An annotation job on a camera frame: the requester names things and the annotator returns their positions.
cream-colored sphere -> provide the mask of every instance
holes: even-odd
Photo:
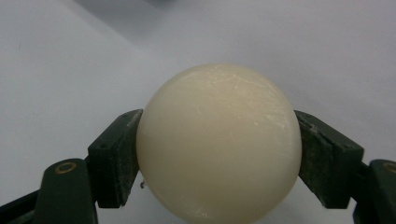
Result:
[[[251,223],[295,183],[301,136],[267,78],[233,64],[193,67],[149,101],[137,130],[148,187],[189,223]]]

ball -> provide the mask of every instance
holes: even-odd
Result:
[[[274,209],[299,173],[297,118],[266,77],[206,64],[154,94],[136,136],[155,197],[189,223],[251,223]]]

